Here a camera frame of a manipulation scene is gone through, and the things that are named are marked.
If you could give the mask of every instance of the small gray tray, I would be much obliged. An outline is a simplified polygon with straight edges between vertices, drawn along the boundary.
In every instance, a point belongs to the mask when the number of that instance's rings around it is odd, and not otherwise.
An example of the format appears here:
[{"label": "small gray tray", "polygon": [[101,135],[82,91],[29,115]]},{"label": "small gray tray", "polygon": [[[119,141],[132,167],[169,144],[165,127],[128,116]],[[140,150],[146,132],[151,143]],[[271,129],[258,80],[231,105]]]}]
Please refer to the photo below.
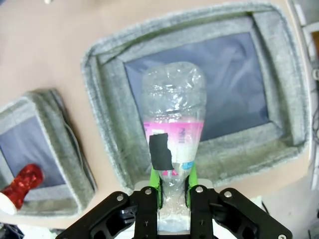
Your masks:
[{"label": "small gray tray", "polygon": [[55,90],[26,93],[0,109],[0,188],[30,163],[45,179],[19,215],[73,216],[87,207],[95,183]]}]

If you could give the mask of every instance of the white object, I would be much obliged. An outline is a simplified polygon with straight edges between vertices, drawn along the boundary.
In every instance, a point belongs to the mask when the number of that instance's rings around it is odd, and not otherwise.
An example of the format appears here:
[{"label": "white object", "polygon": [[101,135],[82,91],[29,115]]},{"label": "white object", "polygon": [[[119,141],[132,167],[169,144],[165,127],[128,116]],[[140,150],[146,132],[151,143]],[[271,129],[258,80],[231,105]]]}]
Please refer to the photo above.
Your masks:
[{"label": "white object", "polygon": [[308,26],[303,27],[303,33],[304,33],[304,37],[306,41],[309,60],[311,62],[318,60],[316,44],[312,36],[312,33],[317,31],[319,31],[319,22],[315,22]]},{"label": "white object", "polygon": [[3,193],[0,193],[0,210],[10,215],[17,213],[17,209],[13,202]]},{"label": "white object", "polygon": [[33,227],[27,225],[17,225],[24,234],[23,239],[55,239],[56,233],[50,232],[48,228]]},{"label": "white object", "polygon": [[306,26],[307,20],[306,20],[304,11],[303,11],[302,7],[300,6],[300,4],[295,4],[295,9],[296,9],[296,13],[297,13],[300,25]]},{"label": "white object", "polygon": [[318,190],[318,177],[319,177],[319,147],[315,145],[315,162],[314,162],[314,172],[313,179],[311,183],[311,190]]}]

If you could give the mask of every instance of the plastic bottle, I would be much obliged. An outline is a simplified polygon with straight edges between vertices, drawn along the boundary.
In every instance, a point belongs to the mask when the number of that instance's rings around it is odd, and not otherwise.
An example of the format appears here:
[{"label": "plastic bottle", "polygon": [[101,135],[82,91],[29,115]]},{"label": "plastic bottle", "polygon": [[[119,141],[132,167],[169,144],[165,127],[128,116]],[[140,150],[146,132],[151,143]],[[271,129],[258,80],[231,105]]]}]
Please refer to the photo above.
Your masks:
[{"label": "plastic bottle", "polygon": [[194,164],[204,124],[205,77],[188,62],[151,68],[143,76],[142,102],[148,143],[152,135],[167,133],[171,152],[172,169],[159,171],[164,193],[159,230],[187,230],[184,182]]}]

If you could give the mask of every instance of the gray fabric tray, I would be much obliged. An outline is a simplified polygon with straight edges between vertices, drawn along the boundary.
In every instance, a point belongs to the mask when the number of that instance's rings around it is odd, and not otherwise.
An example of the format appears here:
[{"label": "gray fabric tray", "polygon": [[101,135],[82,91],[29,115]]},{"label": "gray fabric tray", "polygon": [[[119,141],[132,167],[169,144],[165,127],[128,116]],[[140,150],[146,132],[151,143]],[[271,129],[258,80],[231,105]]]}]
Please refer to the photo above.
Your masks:
[{"label": "gray fabric tray", "polygon": [[30,163],[45,178],[27,194],[19,215],[65,217],[87,207],[95,182],[55,90],[26,93],[0,109],[0,188]]},{"label": "gray fabric tray", "polygon": [[[243,33],[250,35],[259,61],[266,118],[256,125],[205,138],[196,156],[198,176],[220,186],[293,160],[308,145],[310,119],[305,70],[287,21],[278,8],[270,3],[245,2],[170,14],[101,39],[82,62],[102,140],[127,191],[148,178],[151,164],[137,107],[138,94],[128,79],[128,68],[138,61],[147,65],[145,59],[174,48]],[[234,54],[225,58],[232,62]],[[181,57],[179,61],[182,60],[190,61]],[[159,64],[163,63],[167,62],[161,58]]]}]

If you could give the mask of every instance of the pink label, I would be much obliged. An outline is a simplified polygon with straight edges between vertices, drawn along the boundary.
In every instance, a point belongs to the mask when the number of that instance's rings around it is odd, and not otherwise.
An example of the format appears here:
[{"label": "pink label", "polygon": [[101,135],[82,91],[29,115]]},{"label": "pink label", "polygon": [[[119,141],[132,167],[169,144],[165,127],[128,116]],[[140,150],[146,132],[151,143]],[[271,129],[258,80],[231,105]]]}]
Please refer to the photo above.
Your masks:
[{"label": "pink label", "polygon": [[168,134],[167,147],[172,154],[172,163],[179,163],[183,169],[195,159],[203,126],[203,122],[144,123],[148,142],[150,135]]},{"label": "pink label", "polygon": [[175,143],[192,143],[199,141],[203,122],[196,123],[144,123],[147,141],[150,135],[168,133],[168,140]]}]

